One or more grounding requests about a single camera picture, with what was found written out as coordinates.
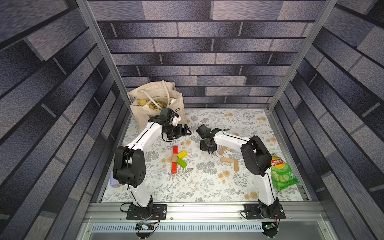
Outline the yellow block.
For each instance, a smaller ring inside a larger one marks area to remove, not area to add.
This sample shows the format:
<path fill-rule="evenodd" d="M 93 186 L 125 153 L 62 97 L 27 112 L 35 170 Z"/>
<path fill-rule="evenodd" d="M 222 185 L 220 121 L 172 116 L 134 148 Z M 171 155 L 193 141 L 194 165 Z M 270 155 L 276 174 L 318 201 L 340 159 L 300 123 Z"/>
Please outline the yellow block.
<path fill-rule="evenodd" d="M 185 158 L 187 155 L 188 155 L 187 151 L 182 151 L 182 152 L 180 152 L 180 153 L 177 154 L 177 156 L 178 156 L 179 159 L 183 159 L 183 158 Z"/>

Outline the green block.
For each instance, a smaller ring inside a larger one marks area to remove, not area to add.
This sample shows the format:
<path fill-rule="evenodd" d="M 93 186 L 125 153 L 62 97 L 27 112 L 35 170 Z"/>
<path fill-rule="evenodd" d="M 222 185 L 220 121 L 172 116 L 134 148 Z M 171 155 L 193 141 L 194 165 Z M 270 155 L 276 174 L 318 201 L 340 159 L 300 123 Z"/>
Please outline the green block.
<path fill-rule="evenodd" d="M 187 163 L 181 158 L 177 160 L 177 164 L 183 169 L 187 167 Z"/>

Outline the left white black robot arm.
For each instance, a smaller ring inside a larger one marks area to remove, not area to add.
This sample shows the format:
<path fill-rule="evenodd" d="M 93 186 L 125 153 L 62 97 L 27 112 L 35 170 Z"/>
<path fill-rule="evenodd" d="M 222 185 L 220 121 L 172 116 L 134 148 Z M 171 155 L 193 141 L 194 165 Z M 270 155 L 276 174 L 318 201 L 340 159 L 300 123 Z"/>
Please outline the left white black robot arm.
<path fill-rule="evenodd" d="M 146 176 L 145 153 L 158 137 L 167 135 L 172 142 L 191 135 L 188 125 L 181 124 L 182 117 L 176 111 L 162 108 L 159 115 L 150 117 L 144 130 L 126 147 L 115 152 L 113 178 L 121 185 L 127 185 L 132 195 L 127 218 L 139 217 L 149 220 L 156 213 L 153 197 L 144 184 Z"/>

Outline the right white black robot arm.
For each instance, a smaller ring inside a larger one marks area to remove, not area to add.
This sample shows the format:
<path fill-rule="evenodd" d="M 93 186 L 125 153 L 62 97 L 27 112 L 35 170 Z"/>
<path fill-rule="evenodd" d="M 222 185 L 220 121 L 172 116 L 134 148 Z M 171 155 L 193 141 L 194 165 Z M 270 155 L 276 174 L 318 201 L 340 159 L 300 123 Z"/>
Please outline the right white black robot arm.
<path fill-rule="evenodd" d="M 200 149 L 210 154 L 217 150 L 217 146 L 228 147 L 240 152 L 247 170 L 256 176 L 256 185 L 259 190 L 258 213 L 264 219 L 282 219 L 284 210 L 276 197 L 272 181 L 271 166 L 272 155 L 257 136 L 242 138 L 226 134 L 223 130 L 211 130 L 205 125 L 197 129 L 201 139 Z"/>

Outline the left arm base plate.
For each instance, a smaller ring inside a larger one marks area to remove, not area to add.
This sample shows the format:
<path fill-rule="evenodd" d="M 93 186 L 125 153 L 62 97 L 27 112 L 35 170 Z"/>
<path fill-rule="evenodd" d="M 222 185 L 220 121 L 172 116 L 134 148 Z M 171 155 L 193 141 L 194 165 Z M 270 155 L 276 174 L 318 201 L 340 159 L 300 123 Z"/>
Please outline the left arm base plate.
<path fill-rule="evenodd" d="M 131 204 L 128 208 L 126 220 L 144 221 L 144 220 L 165 220 L 167 216 L 168 205 L 154 204 L 146 208 Z"/>

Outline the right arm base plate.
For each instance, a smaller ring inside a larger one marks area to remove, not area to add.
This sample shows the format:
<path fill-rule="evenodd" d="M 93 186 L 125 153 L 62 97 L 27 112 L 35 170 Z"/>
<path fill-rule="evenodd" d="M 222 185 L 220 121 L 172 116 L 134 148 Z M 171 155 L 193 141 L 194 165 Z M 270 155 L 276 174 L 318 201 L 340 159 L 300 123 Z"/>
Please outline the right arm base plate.
<path fill-rule="evenodd" d="M 262 204 L 244 204 L 245 218 L 247 220 L 284 220 L 285 211 L 281 204 L 266 206 Z"/>

